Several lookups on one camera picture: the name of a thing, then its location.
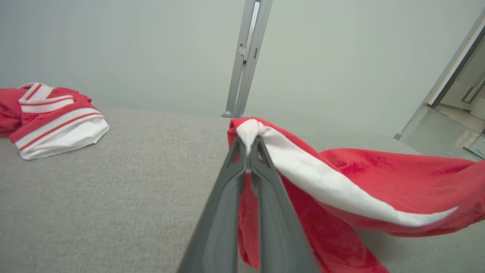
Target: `white stripe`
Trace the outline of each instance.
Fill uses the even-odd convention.
[[[30,96],[30,94],[37,88],[37,86],[39,86],[40,83],[35,83],[31,86],[31,88],[29,88],[29,90],[27,90],[27,92],[25,92],[25,94],[22,96],[21,100],[25,100],[26,98],[28,98]]]
[[[437,222],[458,208],[432,214],[398,211],[369,195],[341,172],[305,152],[274,128],[249,119],[236,132],[247,151],[256,135],[260,135],[275,167],[282,175],[319,202],[338,209],[402,226],[419,227]]]
[[[47,84],[43,84],[43,83],[29,83],[29,84],[25,84],[25,85],[22,85],[21,87],[17,88],[17,89],[24,89],[24,88],[30,88],[32,85],[34,84],[40,84],[40,85],[47,85]]]
[[[17,148],[20,149],[23,146],[27,145],[29,142],[33,141],[34,139],[38,138],[39,136],[45,134],[46,132],[56,128],[57,126],[65,123],[65,122],[68,122],[68,121],[75,119],[77,117],[87,115],[87,114],[92,114],[92,113],[101,114],[99,111],[97,111],[94,108],[80,108],[80,109],[73,110],[69,113],[66,113],[66,114],[56,118],[55,120],[53,120],[53,121],[51,121],[47,124],[44,124],[43,126],[38,128],[37,130],[34,130],[34,131],[26,134],[24,137],[22,137],[21,139],[16,141],[15,145],[17,146]]]
[[[72,95],[63,95],[63,96],[59,96],[59,97],[48,98],[48,99],[41,100],[41,101],[31,101],[31,100],[26,101],[26,100],[20,99],[20,100],[18,100],[18,102],[20,104],[36,104],[36,103],[55,102],[55,101],[59,101],[59,100],[62,100],[62,99],[72,99]]]
[[[53,90],[54,88],[52,87],[49,87],[47,85],[41,85],[37,92],[35,92],[29,98],[29,101],[45,100],[52,93]]]
[[[77,124],[80,124],[82,122],[85,122],[87,120],[90,120],[90,119],[95,119],[95,118],[103,118],[103,116],[101,114],[99,115],[90,115],[90,116],[87,116],[87,117],[84,117],[82,119],[77,119],[76,121],[73,121],[71,123],[68,123],[66,124],[65,126],[55,130],[55,131],[52,131],[51,133],[43,136],[42,138],[38,139],[36,142],[32,143],[31,145],[29,145],[27,148],[25,148],[24,150],[22,150],[22,152],[25,154],[25,153],[28,153],[30,150],[32,150],[33,148],[35,148],[37,145],[41,144],[42,142],[46,141],[47,139],[55,136],[56,134],[64,131],[64,130],[67,130],[69,128],[71,128],[72,126],[75,126]]]
[[[25,160],[32,160],[96,144],[110,129],[104,118],[101,118],[100,115],[96,116],[95,119],[76,124],[54,137],[46,139],[28,152],[21,151],[20,156]]]
[[[62,100],[43,105],[21,105],[22,112],[24,113],[46,113],[60,109],[66,105],[73,104],[73,99]]]

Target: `red towel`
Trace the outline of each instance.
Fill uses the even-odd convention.
[[[257,118],[233,119],[249,150],[264,139],[322,272],[386,273],[351,227],[420,237],[455,232],[485,219],[485,160],[359,149],[318,153]],[[240,200],[239,250],[258,267],[257,199],[250,175]]]
[[[0,89],[0,137],[10,137],[26,160],[94,144],[109,128],[77,91],[40,83]]]

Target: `floor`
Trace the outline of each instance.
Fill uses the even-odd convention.
[[[440,105],[436,107],[436,111],[445,114],[446,116],[450,117],[451,119],[469,127],[475,131],[482,132],[485,129],[485,120],[479,119],[475,116],[472,116],[468,112],[464,112],[458,109],[453,109],[450,107],[446,107]]]
[[[400,141],[424,155],[479,161],[479,157],[465,151],[463,147],[479,155],[485,154],[485,137],[480,134],[485,126],[480,129],[478,124],[470,120],[459,113],[447,111],[444,114],[423,105],[403,132]]]

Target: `gray fabric surface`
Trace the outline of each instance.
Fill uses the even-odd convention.
[[[31,162],[0,139],[0,272],[175,272],[227,152],[229,119],[100,109],[95,146]],[[332,124],[279,124],[317,150],[416,153]],[[484,272],[483,224],[452,235],[359,231],[393,273]],[[256,272],[240,264],[240,272]]]

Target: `white wall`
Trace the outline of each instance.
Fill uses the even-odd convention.
[[[483,0],[274,0],[246,114],[401,131]]]
[[[94,105],[221,115],[244,0],[0,1],[0,87],[77,89]]]

